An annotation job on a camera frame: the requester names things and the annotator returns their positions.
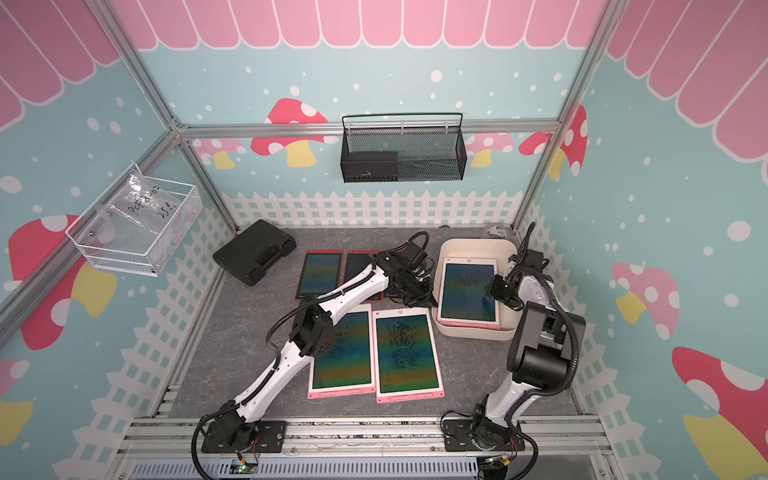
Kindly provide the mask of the white plastic storage box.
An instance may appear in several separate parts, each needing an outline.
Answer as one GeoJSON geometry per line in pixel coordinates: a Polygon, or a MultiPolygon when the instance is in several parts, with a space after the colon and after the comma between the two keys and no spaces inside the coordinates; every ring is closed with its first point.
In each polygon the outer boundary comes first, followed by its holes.
{"type": "MultiPolygon", "coordinates": [[[[443,243],[436,267],[433,294],[438,303],[442,263],[446,257],[492,258],[497,261],[496,275],[506,272],[508,258],[516,252],[516,247],[507,240],[501,239],[451,239],[443,243]]],[[[487,330],[472,327],[452,327],[442,325],[437,321],[438,306],[432,309],[432,317],[437,328],[450,337],[482,339],[493,341],[508,341],[512,339],[521,318],[521,313],[514,311],[497,302],[499,330],[487,330]]]]}

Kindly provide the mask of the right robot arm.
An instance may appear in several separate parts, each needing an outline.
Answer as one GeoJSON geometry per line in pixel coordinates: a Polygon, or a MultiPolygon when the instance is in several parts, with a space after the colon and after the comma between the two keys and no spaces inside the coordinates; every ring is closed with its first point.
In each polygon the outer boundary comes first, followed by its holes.
{"type": "Polygon", "coordinates": [[[529,243],[531,223],[511,269],[496,275],[486,293],[521,314],[507,356],[508,375],[476,406],[470,439],[481,450],[524,448],[518,418],[535,400],[570,388],[578,369],[586,322],[558,300],[554,281],[545,273],[549,260],[529,243]]]}

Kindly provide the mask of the pink frame writing tablet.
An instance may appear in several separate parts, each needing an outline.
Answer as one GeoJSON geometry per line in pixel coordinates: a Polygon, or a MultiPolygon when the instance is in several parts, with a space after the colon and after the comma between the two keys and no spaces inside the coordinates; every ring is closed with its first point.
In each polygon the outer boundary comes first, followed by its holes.
{"type": "Polygon", "coordinates": [[[429,309],[375,311],[373,337],[379,404],[445,396],[429,309]]]}

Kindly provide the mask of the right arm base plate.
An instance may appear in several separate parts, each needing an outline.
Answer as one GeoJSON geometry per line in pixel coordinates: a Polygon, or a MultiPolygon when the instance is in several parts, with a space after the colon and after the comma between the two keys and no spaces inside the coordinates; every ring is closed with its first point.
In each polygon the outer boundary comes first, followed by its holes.
{"type": "Polygon", "coordinates": [[[440,422],[444,447],[449,452],[524,451],[525,441],[515,429],[489,420],[444,419],[440,422]]]}

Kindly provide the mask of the red frame writing tablet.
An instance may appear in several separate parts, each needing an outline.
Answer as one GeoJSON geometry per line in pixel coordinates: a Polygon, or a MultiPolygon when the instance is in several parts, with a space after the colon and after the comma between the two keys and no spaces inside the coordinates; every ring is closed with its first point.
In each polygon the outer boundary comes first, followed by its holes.
{"type": "Polygon", "coordinates": [[[338,285],[342,258],[342,251],[308,251],[302,266],[296,299],[317,297],[334,290],[338,285]]]}

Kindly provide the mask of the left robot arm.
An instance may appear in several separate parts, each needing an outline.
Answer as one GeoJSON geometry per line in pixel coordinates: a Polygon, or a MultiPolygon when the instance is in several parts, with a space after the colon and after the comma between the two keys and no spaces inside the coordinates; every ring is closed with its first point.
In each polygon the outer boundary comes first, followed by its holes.
{"type": "Polygon", "coordinates": [[[256,441],[256,427],[278,394],[315,358],[327,354],[335,341],[334,327],[351,310],[393,286],[408,307],[435,307],[431,271],[427,267],[430,236],[425,231],[405,243],[370,256],[368,265],[336,289],[307,300],[281,317],[268,330],[265,344],[275,359],[234,399],[201,417],[190,453],[198,460],[199,438],[209,424],[216,426],[226,450],[235,454],[256,441]]]}

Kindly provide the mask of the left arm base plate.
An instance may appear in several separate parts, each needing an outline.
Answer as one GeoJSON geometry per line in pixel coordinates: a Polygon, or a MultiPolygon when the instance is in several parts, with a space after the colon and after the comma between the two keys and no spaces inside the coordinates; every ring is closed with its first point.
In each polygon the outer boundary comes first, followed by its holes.
{"type": "Polygon", "coordinates": [[[204,428],[201,451],[206,454],[280,453],[287,426],[286,421],[259,421],[235,427],[214,420],[204,428]]]}

